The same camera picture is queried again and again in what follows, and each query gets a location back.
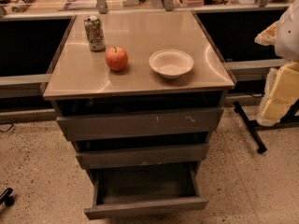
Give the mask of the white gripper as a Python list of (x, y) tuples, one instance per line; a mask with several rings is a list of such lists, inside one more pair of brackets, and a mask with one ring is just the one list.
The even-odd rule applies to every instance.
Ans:
[[(257, 34), (254, 42), (275, 45), (278, 23), (275, 21)], [(271, 68), (265, 82), (264, 96), (259, 105), (257, 122), (271, 127), (280, 122), (299, 99), (299, 63), (285, 63), (279, 69)]]

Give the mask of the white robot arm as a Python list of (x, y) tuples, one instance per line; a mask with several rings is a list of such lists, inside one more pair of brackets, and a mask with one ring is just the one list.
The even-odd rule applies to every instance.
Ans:
[(270, 127), (279, 123), (299, 100), (299, 0), (294, 0), (254, 42), (273, 45), (276, 55), (286, 61), (279, 69), (270, 69), (256, 118), (260, 125)]

